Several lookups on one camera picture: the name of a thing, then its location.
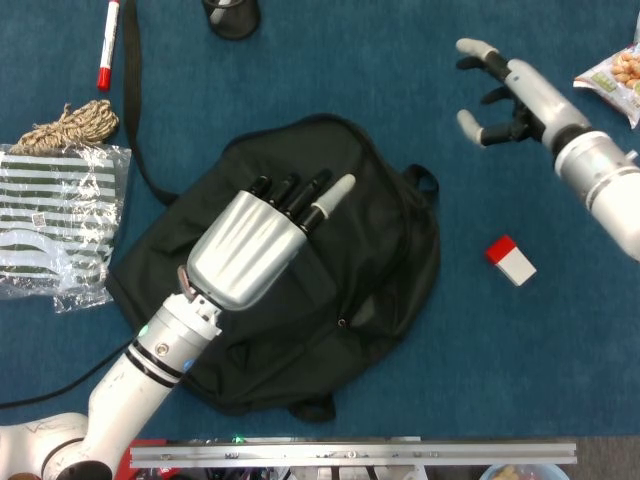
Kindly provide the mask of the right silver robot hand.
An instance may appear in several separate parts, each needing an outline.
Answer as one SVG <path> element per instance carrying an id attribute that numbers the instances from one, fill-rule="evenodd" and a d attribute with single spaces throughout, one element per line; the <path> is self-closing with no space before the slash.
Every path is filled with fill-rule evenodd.
<path id="1" fill-rule="evenodd" d="M 457 62 L 458 69 L 481 69 L 501 83 L 482 98 L 482 104 L 503 99 L 514 102 L 512 119 L 500 125 L 482 126 L 469 111 L 460 110 L 458 125 L 473 143 L 487 147 L 532 138 L 556 153 L 561 138 L 592 129 L 588 119 L 528 63 L 508 60 L 494 46 L 477 39 L 461 38 L 456 49 L 464 55 Z"/>

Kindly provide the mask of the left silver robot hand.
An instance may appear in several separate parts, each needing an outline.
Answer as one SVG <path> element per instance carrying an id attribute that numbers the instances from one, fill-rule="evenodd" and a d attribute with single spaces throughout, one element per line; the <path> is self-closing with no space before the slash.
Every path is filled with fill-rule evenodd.
<path id="1" fill-rule="evenodd" d="M 327 169 L 304 185 L 296 173 L 261 175 L 240 190 L 179 268 L 184 294 L 225 311 L 257 303 L 356 184 L 352 174 L 331 178 Z"/>

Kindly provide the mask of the black fabric backpack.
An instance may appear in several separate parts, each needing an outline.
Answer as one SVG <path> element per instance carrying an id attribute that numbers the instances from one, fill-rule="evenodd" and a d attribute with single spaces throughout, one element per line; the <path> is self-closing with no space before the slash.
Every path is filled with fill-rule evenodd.
<path id="1" fill-rule="evenodd" d="M 394 349 L 432 291 L 440 267 L 428 171 L 391 168 L 356 124 L 329 114 L 232 140 L 181 195 L 157 190 L 167 211 L 110 270 L 109 293 L 140 327 L 178 287 L 188 256 L 251 181 L 348 173 L 355 190 L 327 220 L 298 227 L 309 245 L 258 302 L 231 310 L 222 337 L 178 378 L 215 409 L 243 415 L 285 408 L 310 423 L 335 416 L 333 394 Z"/>

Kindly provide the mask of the peanut snack bag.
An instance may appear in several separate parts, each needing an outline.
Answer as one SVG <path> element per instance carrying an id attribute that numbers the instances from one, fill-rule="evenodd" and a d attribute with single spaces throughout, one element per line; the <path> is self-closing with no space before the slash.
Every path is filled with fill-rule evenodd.
<path id="1" fill-rule="evenodd" d="M 635 129 L 640 124 L 640 43 L 616 52 L 578 75 L 573 87 L 595 92 Z"/>

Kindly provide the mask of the red and white block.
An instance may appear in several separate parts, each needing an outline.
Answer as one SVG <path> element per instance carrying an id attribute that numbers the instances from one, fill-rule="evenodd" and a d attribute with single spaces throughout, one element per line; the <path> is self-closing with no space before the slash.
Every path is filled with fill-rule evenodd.
<path id="1" fill-rule="evenodd" d="M 523 286 L 537 269 L 508 235 L 501 236 L 486 251 L 489 262 L 496 266 L 516 286 Z"/>

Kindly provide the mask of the striped cloth in plastic bag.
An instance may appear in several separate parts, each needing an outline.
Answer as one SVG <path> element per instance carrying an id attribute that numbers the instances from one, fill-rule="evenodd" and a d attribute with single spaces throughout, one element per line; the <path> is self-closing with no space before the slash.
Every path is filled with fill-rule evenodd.
<path id="1" fill-rule="evenodd" d="M 110 145 L 0 145 L 0 300 L 49 297 L 58 313 L 111 301 L 105 282 L 130 160 Z"/>

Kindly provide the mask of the black mesh pen holder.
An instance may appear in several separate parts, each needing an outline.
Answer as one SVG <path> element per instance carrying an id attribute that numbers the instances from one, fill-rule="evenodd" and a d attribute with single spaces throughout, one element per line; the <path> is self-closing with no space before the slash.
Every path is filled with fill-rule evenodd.
<path id="1" fill-rule="evenodd" d="M 242 40 L 260 25 L 258 0 L 202 0 L 211 30 L 226 40 Z"/>

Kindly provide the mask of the red-capped white marker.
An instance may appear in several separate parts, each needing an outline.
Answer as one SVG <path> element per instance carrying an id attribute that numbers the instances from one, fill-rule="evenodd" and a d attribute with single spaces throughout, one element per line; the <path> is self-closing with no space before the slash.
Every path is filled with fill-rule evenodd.
<path id="1" fill-rule="evenodd" d="M 100 91 L 108 91 L 111 85 L 112 59 L 116 40 L 119 9 L 120 0 L 109 0 L 96 82 L 96 86 Z"/>

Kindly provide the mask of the blue table cover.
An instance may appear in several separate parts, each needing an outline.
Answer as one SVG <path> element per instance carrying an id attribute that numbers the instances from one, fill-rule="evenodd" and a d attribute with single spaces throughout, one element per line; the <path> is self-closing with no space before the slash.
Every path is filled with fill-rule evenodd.
<path id="1" fill-rule="evenodd" d="M 283 410 L 228 417 L 185 389 L 148 438 L 430 438 L 640 434 L 640 265 L 585 211 L 527 141 L 481 149 L 456 113 L 484 125 L 495 81 L 455 64 L 459 38 L 538 69 L 623 149 L 640 129 L 575 76 L 633 38 L 640 0 L 259 0 L 258 31 L 228 42 L 201 0 L 137 0 L 138 141 L 156 183 L 181 192 L 232 139 L 331 112 L 361 125 L 397 169 L 440 184 L 442 268 L 407 339 L 339 390 L 334 421 Z M 537 269 L 516 287 L 485 251 L 510 236 Z"/>

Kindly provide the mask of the light blue bowl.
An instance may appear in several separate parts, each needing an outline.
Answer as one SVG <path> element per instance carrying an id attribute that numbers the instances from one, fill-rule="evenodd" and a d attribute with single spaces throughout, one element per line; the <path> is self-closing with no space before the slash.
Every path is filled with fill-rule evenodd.
<path id="1" fill-rule="evenodd" d="M 571 480 L 553 464 L 493 465 L 479 480 Z"/>

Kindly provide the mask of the aluminium rail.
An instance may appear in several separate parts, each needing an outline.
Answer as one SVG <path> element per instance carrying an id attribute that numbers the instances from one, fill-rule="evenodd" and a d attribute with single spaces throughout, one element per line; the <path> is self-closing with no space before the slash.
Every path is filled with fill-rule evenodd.
<path id="1" fill-rule="evenodd" d="M 542 443 L 428 443 L 423 441 L 278 441 L 140 446 L 133 468 L 490 466 L 578 462 L 577 445 Z"/>

